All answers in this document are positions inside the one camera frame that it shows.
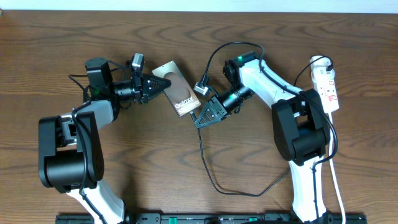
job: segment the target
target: power strip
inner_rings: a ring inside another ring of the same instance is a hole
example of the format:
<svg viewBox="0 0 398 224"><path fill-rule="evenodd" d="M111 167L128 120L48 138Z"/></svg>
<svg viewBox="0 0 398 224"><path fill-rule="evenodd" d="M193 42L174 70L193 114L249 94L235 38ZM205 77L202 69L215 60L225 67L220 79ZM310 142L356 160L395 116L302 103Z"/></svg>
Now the power strip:
<svg viewBox="0 0 398 224"><path fill-rule="evenodd" d="M320 55L311 58L310 62L320 58ZM314 89L319 93L325 113L331 113L339 108L336 85L335 70L327 71L331 64L328 58L321 58L311 64L311 79Z"/></svg>

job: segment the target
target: white power strip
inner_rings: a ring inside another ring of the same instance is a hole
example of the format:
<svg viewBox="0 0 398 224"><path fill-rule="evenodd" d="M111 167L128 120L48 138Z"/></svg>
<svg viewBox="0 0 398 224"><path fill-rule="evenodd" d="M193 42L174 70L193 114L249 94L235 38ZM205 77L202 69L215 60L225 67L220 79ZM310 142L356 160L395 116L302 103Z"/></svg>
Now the white power strip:
<svg viewBox="0 0 398 224"><path fill-rule="evenodd" d="M321 56L314 56L310 62L320 58ZM326 68L331 64L328 58L321 58L311 64L311 78L314 89L321 96L323 110L325 113L336 111L338 106L336 85L335 85L335 70L327 71Z"/></svg>
<svg viewBox="0 0 398 224"><path fill-rule="evenodd" d="M317 55L311 58L310 62L322 57L321 55ZM329 115L329 120L333 123L333 119L331 117L331 112L336 111L338 106L338 98L336 92L335 85L335 70L332 69L327 71L326 68L331 64L330 59L321 58L316 62L311 64L311 79L313 82L314 89L319 93L322 101L323 110L326 114ZM329 156L332 153L333 149L333 135L330 131L330 142L329 142ZM335 185L335 190L337 194L338 203L341 210L342 224L346 223L346 214L344 210L343 200L341 199L340 191L337 184L337 178L335 173L335 167L333 165L333 159L329 160L331 176L333 179L333 183Z"/></svg>

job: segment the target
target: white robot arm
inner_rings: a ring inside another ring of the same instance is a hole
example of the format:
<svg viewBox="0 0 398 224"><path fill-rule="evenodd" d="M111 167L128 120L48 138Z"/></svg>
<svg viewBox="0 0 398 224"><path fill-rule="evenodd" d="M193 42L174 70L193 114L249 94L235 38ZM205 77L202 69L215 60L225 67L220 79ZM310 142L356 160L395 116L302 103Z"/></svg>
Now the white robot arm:
<svg viewBox="0 0 398 224"><path fill-rule="evenodd" d="M299 93L302 90L290 85L273 72L265 61L264 71L281 86ZM232 87L220 96L213 96L204 106L195 121L197 128L203 128L227 118L243 101L256 93L272 109L275 143L282 157L289 162L294 186L293 211L302 222L317 219L314 203L313 164L325 154L329 142L329 131L322 116L311 105L306 104L285 91L265 76L259 68L259 56L249 52L226 61L224 75ZM321 105L315 90L302 93ZM308 120L297 124L296 117L308 115ZM322 200L321 165L317 166L316 189L317 208L320 216L326 212Z"/></svg>
<svg viewBox="0 0 398 224"><path fill-rule="evenodd" d="M288 100L294 95L282 90L274 82L269 80L259 69L258 59L252 60L245 63L240 68L239 76L244 86L250 88L253 92L260 96L260 98L271 108L273 104L279 100ZM266 64L262 61L264 70L274 80L277 80L283 86L294 92L302 91L300 88L292 86L285 80L281 79L275 72L273 72ZM299 217L302 222L310 222L317 219L314 204L314 193L313 193L313 176L312 176L312 165L314 162L323 159L322 157L314 157L304 162L304 165L298 166L295 162L289 161L290 170L292 171L293 190L294 190L294 201L293 211ZM321 181L321 167L317 166L316 185L317 185L317 203L318 211L320 214L326 212L325 205L322 199L322 181Z"/></svg>
<svg viewBox="0 0 398 224"><path fill-rule="evenodd" d="M98 131L116 120L121 101L148 103L171 82L143 74L144 56L135 54L127 61L130 80L114 83L108 62L103 58L86 62L90 99L87 92L84 94L88 101L71 113L40 119L39 174L44 186L77 199L95 224L128 224L130 217L124 202L103 179L104 159ZM57 150L72 145L76 149Z"/></svg>

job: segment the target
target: box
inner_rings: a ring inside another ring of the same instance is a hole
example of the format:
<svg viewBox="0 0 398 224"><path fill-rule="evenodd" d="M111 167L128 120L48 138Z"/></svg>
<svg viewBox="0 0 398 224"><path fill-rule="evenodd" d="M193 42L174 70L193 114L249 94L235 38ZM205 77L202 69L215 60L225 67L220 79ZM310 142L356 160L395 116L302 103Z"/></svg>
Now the box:
<svg viewBox="0 0 398 224"><path fill-rule="evenodd" d="M172 85L165 89L164 93L179 117L200 106L198 97L194 94L174 61L156 68L152 73L172 82Z"/></svg>

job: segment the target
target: wood grain surface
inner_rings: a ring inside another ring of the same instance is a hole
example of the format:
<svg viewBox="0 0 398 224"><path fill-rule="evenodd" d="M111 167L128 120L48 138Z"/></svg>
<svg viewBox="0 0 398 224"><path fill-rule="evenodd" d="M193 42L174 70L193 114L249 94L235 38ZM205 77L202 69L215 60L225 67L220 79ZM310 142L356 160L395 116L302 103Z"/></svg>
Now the wood grain surface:
<svg viewBox="0 0 398 224"><path fill-rule="evenodd" d="M84 74L92 57L124 63L139 52L145 72L175 60L193 86L211 53L234 40L263 45L267 63L290 83L312 55L333 58L340 97L335 166L345 209L365 213L368 223L397 223L397 15L85 11L0 17L0 223L54 223L60 213L86 213L76 200L46 189L38 173L39 119L81 104L68 74ZM210 84L226 90L224 60L250 50L230 46L216 54ZM298 86L311 85L307 71ZM262 213L292 206L290 175L259 198L217 193L191 118L178 118L164 95L122 111L99 134L104 178L135 212ZM271 110L257 96L202 136L211 173L224 189L257 193L288 169L274 144ZM340 212L328 164L322 177L326 207Z"/></svg>

